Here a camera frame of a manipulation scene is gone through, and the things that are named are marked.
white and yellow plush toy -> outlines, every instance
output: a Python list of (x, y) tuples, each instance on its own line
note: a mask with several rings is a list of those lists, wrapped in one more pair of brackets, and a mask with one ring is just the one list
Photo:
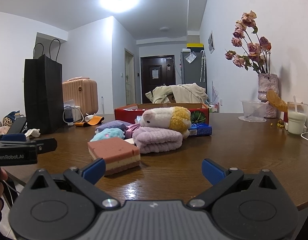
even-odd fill
[(180, 132), (183, 138), (189, 136), (191, 112), (180, 106), (146, 110), (141, 118), (141, 126), (166, 128)]

small ceiling fixture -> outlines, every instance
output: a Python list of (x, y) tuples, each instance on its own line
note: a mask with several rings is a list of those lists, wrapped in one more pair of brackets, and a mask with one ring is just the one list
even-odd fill
[(168, 32), (169, 31), (169, 27), (162, 27), (162, 28), (159, 28), (159, 30), (161, 32)]
[(138, 2), (139, 0), (100, 0), (104, 9), (115, 13), (128, 11), (135, 7)]

gray gripper base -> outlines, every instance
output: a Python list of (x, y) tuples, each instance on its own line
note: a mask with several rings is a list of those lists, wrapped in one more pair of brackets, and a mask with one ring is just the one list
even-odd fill
[(105, 211), (79, 240), (229, 240), (204, 211), (192, 211), (180, 200), (126, 201)]

red box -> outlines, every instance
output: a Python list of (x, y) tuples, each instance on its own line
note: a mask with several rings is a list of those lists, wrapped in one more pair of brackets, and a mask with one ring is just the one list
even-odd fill
[(205, 104), (185, 104), (185, 103), (169, 103), (169, 104), (132, 104), (129, 106), (122, 106), (114, 110), (115, 120), (135, 123), (138, 115), (142, 115), (145, 110), (161, 107), (182, 106), (191, 112), (192, 123), (206, 123), (209, 124), (209, 107)]

gray refrigerator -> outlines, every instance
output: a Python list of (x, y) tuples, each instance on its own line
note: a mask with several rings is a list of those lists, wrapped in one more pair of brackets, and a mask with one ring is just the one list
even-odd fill
[(202, 76), (201, 78), (201, 56), (203, 53), (195, 52), (195, 54), (197, 57), (191, 63), (186, 60), (189, 52), (181, 52), (180, 54), (182, 84), (196, 83), (198, 86), (205, 88), (205, 92), (207, 93), (207, 74), (205, 73), (205, 82), (204, 77)]

